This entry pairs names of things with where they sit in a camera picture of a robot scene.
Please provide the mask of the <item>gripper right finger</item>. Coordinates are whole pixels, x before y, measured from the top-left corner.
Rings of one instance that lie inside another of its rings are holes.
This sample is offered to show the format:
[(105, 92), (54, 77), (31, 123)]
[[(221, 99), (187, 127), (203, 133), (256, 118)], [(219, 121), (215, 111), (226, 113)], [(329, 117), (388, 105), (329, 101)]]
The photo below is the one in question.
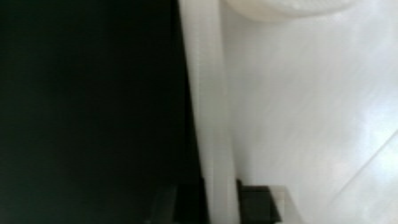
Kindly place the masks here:
[(285, 186), (237, 181), (242, 224), (308, 224)]

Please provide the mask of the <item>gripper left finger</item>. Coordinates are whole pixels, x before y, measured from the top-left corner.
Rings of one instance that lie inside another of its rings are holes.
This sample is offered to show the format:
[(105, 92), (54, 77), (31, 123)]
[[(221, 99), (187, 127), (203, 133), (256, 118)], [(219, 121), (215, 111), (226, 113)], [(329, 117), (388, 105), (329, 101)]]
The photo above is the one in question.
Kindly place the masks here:
[(208, 224), (206, 191), (201, 184), (171, 185), (160, 189), (155, 224)]

